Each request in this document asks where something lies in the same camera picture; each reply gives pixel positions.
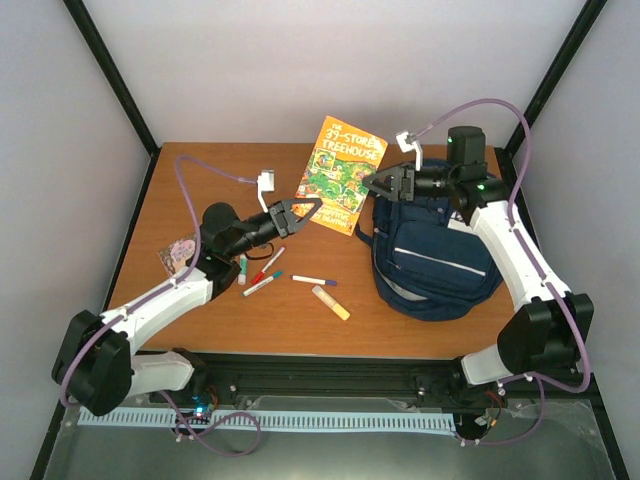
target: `wooden table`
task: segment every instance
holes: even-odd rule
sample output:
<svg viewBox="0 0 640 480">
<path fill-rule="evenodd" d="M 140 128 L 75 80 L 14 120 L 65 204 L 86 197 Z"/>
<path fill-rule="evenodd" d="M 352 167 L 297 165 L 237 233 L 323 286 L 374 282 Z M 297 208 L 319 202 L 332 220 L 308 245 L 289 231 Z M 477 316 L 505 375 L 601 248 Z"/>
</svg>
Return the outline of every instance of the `wooden table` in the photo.
<svg viewBox="0 0 640 480">
<path fill-rule="evenodd" d="M 174 173 L 180 154 L 236 175 L 256 178 L 263 168 L 276 172 L 276 191 L 267 203 L 292 198 L 309 159 L 311 144 L 167 143 L 162 148 L 138 219 L 111 307 L 122 305 L 164 281 L 167 274 L 158 250 L 193 232 L 193 225 Z M 445 147 L 425 148 L 425 157 L 445 156 Z M 390 146 L 380 168 L 413 157 Z M 490 171 L 499 174 L 493 149 L 487 149 Z M 198 215 L 224 201 L 239 217 L 258 213 L 256 189 L 183 162 L 184 176 Z M 360 217 L 371 231 L 372 200 Z M 376 292 L 369 248 L 352 237 L 310 222 L 300 233 L 276 240 L 287 246 L 276 266 L 285 275 L 253 295 L 234 284 L 226 293 L 192 310 L 153 337 L 147 349 L 184 347 L 192 351 L 268 354 L 316 354 L 366 357 L 451 358 L 475 352 L 495 342 L 512 316 L 503 285 L 491 299 L 466 317 L 428 323 L 392 310 Z M 249 278 L 265 263 L 249 262 Z M 349 312 L 342 321 L 312 293 L 312 285 L 290 280 L 299 274 L 338 281 L 326 287 Z"/>
</svg>

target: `book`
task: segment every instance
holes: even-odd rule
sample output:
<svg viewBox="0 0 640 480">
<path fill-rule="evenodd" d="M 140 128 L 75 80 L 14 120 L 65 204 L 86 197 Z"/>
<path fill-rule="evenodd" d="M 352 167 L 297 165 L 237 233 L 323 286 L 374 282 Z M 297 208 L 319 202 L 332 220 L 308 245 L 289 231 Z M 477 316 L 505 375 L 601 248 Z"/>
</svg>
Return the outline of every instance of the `book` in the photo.
<svg viewBox="0 0 640 480">
<path fill-rule="evenodd" d="M 296 198 L 322 199 L 311 221 L 351 235 L 368 193 L 362 179 L 376 172 L 386 149 L 383 139 L 326 117 L 296 192 Z M 296 205 L 294 213 L 310 209 Z"/>
<path fill-rule="evenodd" d="M 169 276 L 187 264 L 187 260 L 196 252 L 196 234 L 176 240 L 168 247 L 158 251 L 162 266 Z"/>
</svg>

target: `red marker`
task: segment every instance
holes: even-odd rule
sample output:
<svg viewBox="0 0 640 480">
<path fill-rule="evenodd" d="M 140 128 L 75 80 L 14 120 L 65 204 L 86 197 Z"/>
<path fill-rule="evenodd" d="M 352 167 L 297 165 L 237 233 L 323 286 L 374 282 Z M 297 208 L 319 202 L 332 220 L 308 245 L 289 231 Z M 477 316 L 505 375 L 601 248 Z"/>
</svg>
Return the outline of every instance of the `red marker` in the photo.
<svg viewBox="0 0 640 480">
<path fill-rule="evenodd" d="M 262 277 L 264 277 L 264 273 L 267 271 L 267 269 L 273 265 L 273 262 L 276 261 L 276 259 L 282 255 L 282 252 L 284 252 L 284 247 L 280 247 L 278 249 L 278 251 L 275 253 L 275 255 L 273 257 L 271 257 L 271 260 L 269 260 L 267 262 L 267 264 L 262 267 L 262 270 L 260 270 L 260 273 L 258 273 L 255 277 L 253 277 L 253 280 L 251 280 L 251 285 L 255 285 L 256 283 L 258 283 L 260 280 L 262 280 Z"/>
</svg>

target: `gray wall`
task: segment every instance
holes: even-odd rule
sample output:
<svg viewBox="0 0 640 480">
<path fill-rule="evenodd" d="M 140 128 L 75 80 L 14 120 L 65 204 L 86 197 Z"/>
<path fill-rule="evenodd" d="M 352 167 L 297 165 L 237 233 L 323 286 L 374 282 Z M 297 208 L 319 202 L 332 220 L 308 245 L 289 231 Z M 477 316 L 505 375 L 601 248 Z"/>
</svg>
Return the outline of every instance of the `gray wall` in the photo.
<svg viewBox="0 0 640 480">
<path fill-rule="evenodd" d="M 61 1 L 0 2 L 0 477 L 27 478 L 78 311 L 101 307 L 146 156 Z"/>
<path fill-rule="evenodd" d="M 524 108 L 583 3 L 86 1 L 163 142 L 312 142 L 328 114 L 392 140 L 480 97 Z M 452 122 L 496 144 L 515 126 L 491 106 Z"/>
<path fill-rule="evenodd" d="M 535 125 L 525 194 L 549 263 L 596 315 L 587 342 L 640 478 L 640 2 L 609 2 Z"/>
</svg>

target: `glue stick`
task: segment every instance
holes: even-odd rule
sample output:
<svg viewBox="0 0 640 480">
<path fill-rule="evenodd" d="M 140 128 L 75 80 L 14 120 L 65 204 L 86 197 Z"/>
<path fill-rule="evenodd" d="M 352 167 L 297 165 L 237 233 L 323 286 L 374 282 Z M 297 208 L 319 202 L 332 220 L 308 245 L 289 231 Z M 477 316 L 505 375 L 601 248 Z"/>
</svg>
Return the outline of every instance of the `glue stick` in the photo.
<svg viewBox="0 0 640 480">
<path fill-rule="evenodd" d="M 336 302 L 331 295 L 324 291 L 324 289 L 320 285 L 316 285 L 311 289 L 311 291 L 322 300 L 327 307 L 333 310 L 333 313 L 338 315 L 341 319 L 346 320 L 351 315 L 349 312 L 345 310 L 345 308 Z"/>
<path fill-rule="evenodd" d="M 240 274 L 238 275 L 238 285 L 244 285 L 247 283 L 247 265 L 249 261 L 247 256 L 243 253 L 240 255 Z"/>
</svg>

